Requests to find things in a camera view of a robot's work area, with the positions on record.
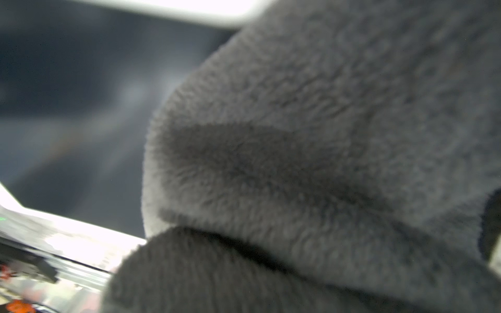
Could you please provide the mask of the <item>grey blue wiping cloth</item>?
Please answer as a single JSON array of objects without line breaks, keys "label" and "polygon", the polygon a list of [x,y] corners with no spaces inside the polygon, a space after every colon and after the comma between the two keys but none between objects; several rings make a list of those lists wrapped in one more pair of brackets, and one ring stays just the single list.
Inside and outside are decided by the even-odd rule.
[{"label": "grey blue wiping cloth", "polygon": [[102,312],[499,312],[500,2],[278,1],[151,121]]}]

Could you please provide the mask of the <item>white drawing tablet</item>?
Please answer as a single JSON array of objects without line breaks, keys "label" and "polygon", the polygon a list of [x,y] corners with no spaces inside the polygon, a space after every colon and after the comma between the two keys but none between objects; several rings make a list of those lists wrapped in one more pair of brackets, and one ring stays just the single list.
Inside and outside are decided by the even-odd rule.
[{"label": "white drawing tablet", "polygon": [[28,208],[142,237],[152,111],[267,6],[2,1],[2,184]]}]

